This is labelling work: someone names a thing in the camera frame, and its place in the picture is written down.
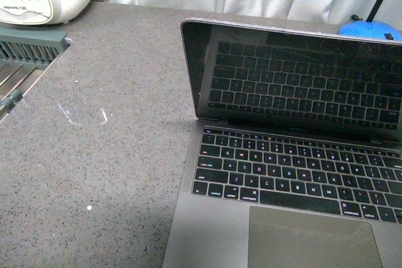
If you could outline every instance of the space bar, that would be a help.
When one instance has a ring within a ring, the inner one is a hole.
[[[336,213],[340,215],[339,203],[337,200],[261,190],[259,192],[259,201],[263,204],[287,206],[299,208],[301,210],[313,210],[315,212]]]

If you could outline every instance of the blue object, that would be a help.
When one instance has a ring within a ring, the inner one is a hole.
[[[393,40],[402,40],[402,34],[397,29],[379,21],[353,21],[341,27],[339,34],[374,39],[387,39],[386,34],[391,34]]]

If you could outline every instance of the gray speckled countertop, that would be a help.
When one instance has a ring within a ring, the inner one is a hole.
[[[161,266],[195,120],[187,17],[337,29],[106,3],[52,26],[72,46],[0,124],[0,267]]]

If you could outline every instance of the laptop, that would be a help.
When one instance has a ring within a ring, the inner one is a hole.
[[[402,44],[182,23],[198,120],[164,268],[402,267]]]

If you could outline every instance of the laptop screen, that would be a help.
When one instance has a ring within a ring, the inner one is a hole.
[[[182,24],[198,117],[400,141],[402,44]]]

